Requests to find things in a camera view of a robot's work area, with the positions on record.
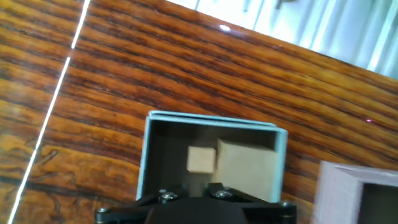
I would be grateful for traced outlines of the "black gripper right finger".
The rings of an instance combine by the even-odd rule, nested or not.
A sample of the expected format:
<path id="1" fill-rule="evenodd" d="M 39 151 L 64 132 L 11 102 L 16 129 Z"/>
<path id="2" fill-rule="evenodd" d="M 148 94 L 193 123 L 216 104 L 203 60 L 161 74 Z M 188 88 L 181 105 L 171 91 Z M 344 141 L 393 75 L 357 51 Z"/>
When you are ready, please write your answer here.
<path id="1" fill-rule="evenodd" d="M 297 224 L 297 205 L 289 200 L 267 202 L 222 183 L 209 183 L 206 196 L 237 205 L 249 223 Z"/>

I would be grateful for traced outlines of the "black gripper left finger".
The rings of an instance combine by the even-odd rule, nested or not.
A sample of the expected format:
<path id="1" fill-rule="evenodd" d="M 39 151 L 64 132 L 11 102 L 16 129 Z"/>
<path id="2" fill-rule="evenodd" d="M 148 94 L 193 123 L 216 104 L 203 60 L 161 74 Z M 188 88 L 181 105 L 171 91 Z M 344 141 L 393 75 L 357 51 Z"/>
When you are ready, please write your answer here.
<path id="1" fill-rule="evenodd" d="M 156 193 L 142 196 L 122 207 L 101 207 L 95 211 L 95 224 L 144 223 L 150 211 L 158 206 L 187 198 L 187 184 L 171 185 Z"/>

